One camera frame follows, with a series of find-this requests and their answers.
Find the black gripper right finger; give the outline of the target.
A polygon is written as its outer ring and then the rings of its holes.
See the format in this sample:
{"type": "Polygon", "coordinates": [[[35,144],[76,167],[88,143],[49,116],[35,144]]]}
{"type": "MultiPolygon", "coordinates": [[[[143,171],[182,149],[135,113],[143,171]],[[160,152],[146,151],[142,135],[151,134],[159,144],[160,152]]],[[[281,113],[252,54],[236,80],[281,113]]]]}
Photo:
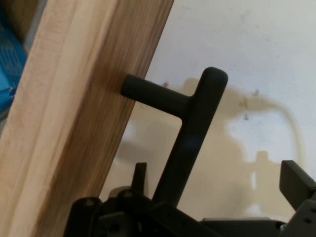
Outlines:
{"type": "Polygon", "coordinates": [[[293,160],[281,162],[279,189],[295,210],[281,237],[316,235],[316,182],[293,160]]]}

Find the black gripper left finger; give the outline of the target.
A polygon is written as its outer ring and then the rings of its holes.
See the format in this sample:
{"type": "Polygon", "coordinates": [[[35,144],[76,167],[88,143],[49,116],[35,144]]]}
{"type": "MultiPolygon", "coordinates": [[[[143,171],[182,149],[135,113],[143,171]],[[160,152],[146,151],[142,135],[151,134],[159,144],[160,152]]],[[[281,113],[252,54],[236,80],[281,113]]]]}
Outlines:
{"type": "Polygon", "coordinates": [[[131,186],[102,202],[80,198],[72,205],[65,237],[197,237],[200,223],[144,195],[147,164],[135,165],[131,186]]]}

